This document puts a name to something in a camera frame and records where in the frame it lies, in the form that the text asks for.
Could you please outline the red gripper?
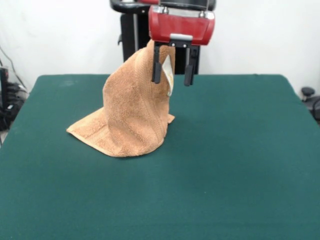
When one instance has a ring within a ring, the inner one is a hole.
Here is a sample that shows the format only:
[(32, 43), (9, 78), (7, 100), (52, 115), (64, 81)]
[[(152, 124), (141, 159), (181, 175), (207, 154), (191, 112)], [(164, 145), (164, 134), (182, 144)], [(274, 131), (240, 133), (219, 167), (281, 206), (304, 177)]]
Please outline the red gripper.
[(189, 62), (185, 67), (184, 85), (193, 84), (197, 63), (197, 47), (209, 44), (215, 29), (215, 14), (212, 11), (198, 11), (152, 5), (148, 11), (149, 36), (154, 41), (152, 82), (161, 81), (160, 44), (187, 42)]

